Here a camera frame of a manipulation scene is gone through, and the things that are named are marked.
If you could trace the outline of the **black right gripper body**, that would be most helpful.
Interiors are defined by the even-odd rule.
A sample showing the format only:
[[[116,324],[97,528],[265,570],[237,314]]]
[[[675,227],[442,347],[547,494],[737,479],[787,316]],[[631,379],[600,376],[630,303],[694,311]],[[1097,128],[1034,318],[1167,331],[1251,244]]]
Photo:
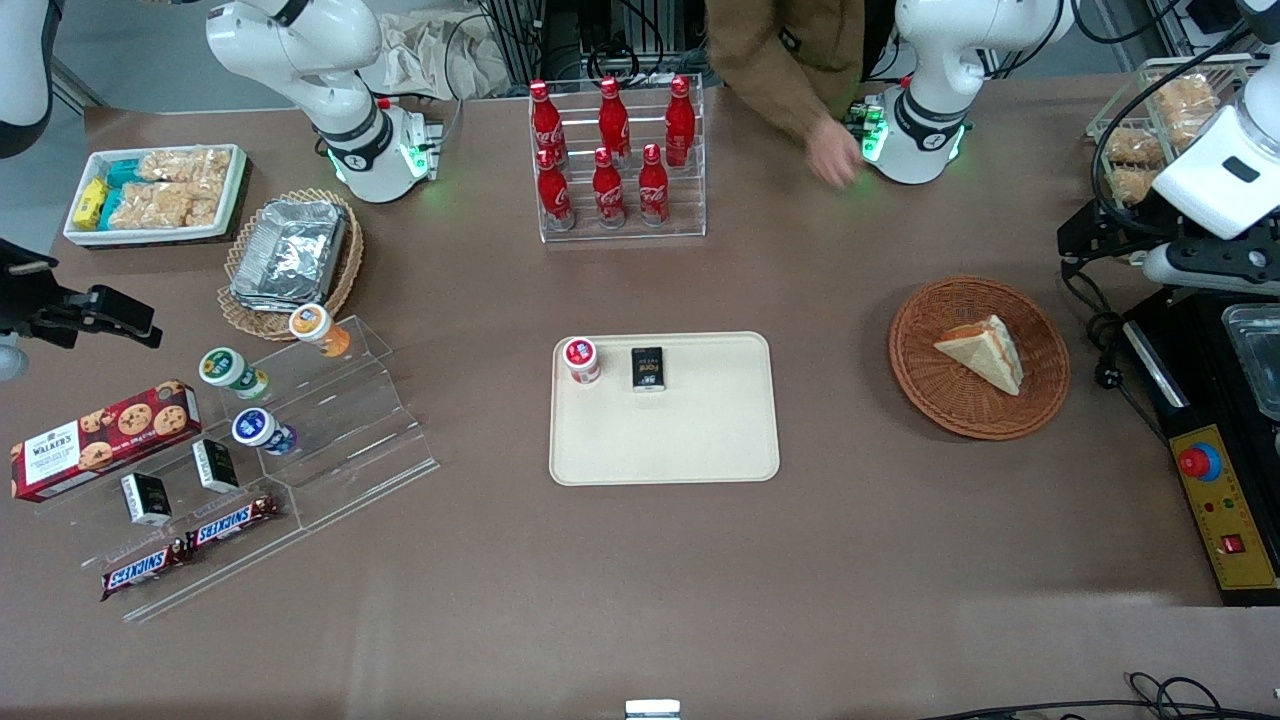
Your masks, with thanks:
[[[63,332],[42,328],[41,314],[63,299],[52,269],[59,260],[1,240],[1,336],[63,346]]]

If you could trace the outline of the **person's bare hand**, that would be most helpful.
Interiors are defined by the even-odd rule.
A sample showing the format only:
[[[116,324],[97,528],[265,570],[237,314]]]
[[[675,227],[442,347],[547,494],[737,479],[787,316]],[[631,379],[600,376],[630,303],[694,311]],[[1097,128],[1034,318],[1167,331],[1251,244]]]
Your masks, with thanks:
[[[806,133],[806,161],[827,184],[850,186],[861,172],[861,146],[849,129],[832,117],[820,117]]]

